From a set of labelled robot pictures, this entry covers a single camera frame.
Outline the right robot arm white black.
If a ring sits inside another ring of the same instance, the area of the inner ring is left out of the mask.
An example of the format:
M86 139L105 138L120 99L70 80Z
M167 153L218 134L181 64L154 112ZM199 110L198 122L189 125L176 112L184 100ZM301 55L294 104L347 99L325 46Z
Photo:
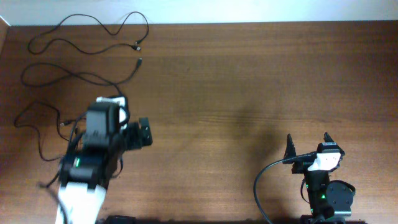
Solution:
M328 133L317 150L298 155L291 135L287 136L284 164L292 165L293 174L302 174L302 189L306 189L311 214L302 215L300 223L345 223L351 216L356 193L353 185L331 180L330 174L340 166L345 155Z

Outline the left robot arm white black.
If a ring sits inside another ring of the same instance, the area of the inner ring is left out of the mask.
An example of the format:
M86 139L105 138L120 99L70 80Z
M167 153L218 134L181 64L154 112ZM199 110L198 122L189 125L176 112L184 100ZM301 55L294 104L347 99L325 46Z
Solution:
M133 123L128 116L121 119L126 110L102 101L83 113L86 129L70 138L60 161L56 223L95 223L123 154L153 143L148 118Z

